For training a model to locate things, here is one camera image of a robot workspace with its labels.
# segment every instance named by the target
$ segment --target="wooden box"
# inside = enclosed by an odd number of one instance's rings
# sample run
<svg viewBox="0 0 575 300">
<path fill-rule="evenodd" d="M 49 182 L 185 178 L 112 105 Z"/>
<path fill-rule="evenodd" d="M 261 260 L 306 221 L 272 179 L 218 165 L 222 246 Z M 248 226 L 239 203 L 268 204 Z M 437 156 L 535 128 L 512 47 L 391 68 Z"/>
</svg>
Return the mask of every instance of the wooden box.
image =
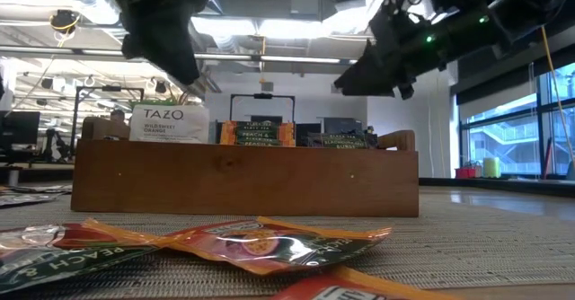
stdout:
<svg viewBox="0 0 575 300">
<path fill-rule="evenodd" d="M 75 211 L 419 215 L 416 152 L 83 141 Z"/>
</svg>

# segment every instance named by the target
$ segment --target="carpet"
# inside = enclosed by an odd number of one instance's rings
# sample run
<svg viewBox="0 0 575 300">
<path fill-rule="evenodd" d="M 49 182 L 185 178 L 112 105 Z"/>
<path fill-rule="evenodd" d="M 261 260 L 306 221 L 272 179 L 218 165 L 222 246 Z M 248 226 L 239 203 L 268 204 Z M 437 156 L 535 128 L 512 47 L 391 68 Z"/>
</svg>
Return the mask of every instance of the carpet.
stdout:
<svg viewBox="0 0 575 300">
<path fill-rule="evenodd" d="M 81 222 L 151 234 L 247 216 L 75 213 L 69 196 L 45 204 L 0 209 L 0 229 Z M 353 269 L 421 288 L 575 283 L 572 222 L 488 207 L 420 198 L 419 218 L 278 217 L 325 228 L 363 231 L 392 226 L 390 238 L 346 262 Z M 313 273 L 258 277 L 225 263 L 158 251 L 89 275 L 3 295 L 3 299 L 103 299 L 271 296 Z"/>
</svg>

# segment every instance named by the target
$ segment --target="wall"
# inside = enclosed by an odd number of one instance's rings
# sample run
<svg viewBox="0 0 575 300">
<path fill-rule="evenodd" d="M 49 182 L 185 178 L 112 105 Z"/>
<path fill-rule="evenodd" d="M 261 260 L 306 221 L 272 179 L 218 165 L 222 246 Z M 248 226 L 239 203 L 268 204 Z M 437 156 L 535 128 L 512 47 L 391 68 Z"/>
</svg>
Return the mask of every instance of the wall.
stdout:
<svg viewBox="0 0 575 300">
<path fill-rule="evenodd" d="M 420 177 L 451 177 L 456 164 L 452 165 L 450 157 L 449 76 L 432 71 L 418 77 L 413 87 L 415 94 L 407 101 L 401 97 L 367 98 L 368 123 L 378 135 L 403 129 L 415 131 Z"/>
<path fill-rule="evenodd" d="M 208 93 L 206 106 L 210 119 L 228 120 L 230 115 L 231 93 L 253 94 L 261 90 L 257 74 L 216 74 L 213 75 L 222 93 Z M 296 96 L 295 121 L 297 123 L 317 123 L 325 117 L 346 117 L 367 122 L 367 98 L 344 97 L 331 93 L 331 85 L 337 75 L 267 74 L 266 81 L 274 83 L 276 95 Z M 291 100 L 255 100 L 252 97 L 234 99 L 233 120 L 249 120 L 251 115 L 282 116 L 291 120 Z"/>
</svg>

